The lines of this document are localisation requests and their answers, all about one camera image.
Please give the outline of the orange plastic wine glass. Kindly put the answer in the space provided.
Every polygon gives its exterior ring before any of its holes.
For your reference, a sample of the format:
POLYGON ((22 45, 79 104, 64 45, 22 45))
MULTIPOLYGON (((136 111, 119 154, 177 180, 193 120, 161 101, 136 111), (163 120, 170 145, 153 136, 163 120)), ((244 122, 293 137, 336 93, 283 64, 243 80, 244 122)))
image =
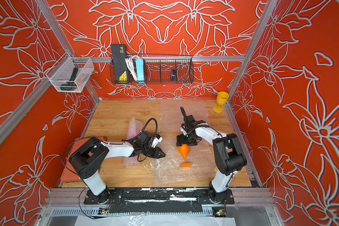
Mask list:
POLYGON ((182 146, 178 147, 178 151, 179 151, 179 153, 182 155, 182 157, 184 158, 184 163, 181 164, 180 166, 181 166, 182 168, 191 167, 192 164, 189 163, 189 162, 187 161, 187 159, 186 159, 186 158, 187 158, 187 155, 188 155, 188 153, 189 153, 189 146, 186 145, 186 144, 183 144, 182 146))

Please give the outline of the bubble orange glass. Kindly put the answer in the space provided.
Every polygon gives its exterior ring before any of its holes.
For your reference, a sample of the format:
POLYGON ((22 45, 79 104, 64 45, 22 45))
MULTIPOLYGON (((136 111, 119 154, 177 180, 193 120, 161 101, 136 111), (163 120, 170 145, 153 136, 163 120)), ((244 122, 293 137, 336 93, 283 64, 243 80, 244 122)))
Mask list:
POLYGON ((188 181, 214 178, 217 167, 207 141, 190 146, 184 157, 177 147, 177 134, 164 133, 162 138, 157 146, 165 153, 165 157, 153 159, 151 162, 155 185, 184 184, 188 181))

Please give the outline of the bubble pink glass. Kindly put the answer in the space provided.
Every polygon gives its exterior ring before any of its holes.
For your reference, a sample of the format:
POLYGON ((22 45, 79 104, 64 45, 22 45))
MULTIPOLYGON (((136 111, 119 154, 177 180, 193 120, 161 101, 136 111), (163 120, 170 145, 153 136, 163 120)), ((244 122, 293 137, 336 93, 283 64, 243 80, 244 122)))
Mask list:
MULTIPOLYGON (((143 128, 143 123, 132 117, 130 119, 130 124, 127 132, 127 139, 133 138, 138 135, 143 128)), ((139 161, 137 160, 137 156, 134 157, 125 157, 123 160, 124 167, 135 167, 139 166, 139 161)))

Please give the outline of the yellow plastic wine glass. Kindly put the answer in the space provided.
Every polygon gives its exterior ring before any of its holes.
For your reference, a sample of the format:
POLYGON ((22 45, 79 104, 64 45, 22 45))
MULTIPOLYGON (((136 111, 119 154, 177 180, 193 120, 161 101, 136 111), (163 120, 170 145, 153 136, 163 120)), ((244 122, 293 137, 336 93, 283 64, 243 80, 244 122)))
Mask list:
POLYGON ((228 101, 229 94, 227 92, 221 91, 217 95, 217 106, 213 108, 214 112, 221 113, 222 112, 222 106, 228 101))

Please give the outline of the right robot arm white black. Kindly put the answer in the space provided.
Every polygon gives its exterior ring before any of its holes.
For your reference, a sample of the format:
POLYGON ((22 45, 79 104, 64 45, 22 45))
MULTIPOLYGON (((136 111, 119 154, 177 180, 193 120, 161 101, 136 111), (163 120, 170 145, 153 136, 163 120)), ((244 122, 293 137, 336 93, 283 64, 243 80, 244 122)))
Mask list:
POLYGON ((194 147, 202 140, 213 146, 218 171, 209 183, 209 196, 213 201, 226 196, 229 183, 247 164, 238 136, 219 132, 205 121, 195 120, 192 115, 184 115, 181 131, 176 143, 181 154, 185 154, 190 146, 194 147))

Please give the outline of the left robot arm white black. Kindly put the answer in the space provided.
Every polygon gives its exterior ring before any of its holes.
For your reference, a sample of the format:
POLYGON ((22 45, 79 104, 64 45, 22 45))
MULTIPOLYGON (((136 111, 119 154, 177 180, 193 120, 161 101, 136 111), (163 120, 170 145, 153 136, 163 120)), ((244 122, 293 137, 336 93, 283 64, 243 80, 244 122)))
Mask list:
POLYGON ((103 203, 109 192, 102 180, 99 169, 105 159, 116 157, 134 157, 144 155, 160 159, 166 154, 157 146, 162 141, 159 134, 143 131, 135 137, 121 143, 108 143, 97 137, 91 137, 69 157, 69 163, 83 180, 89 191, 103 203))

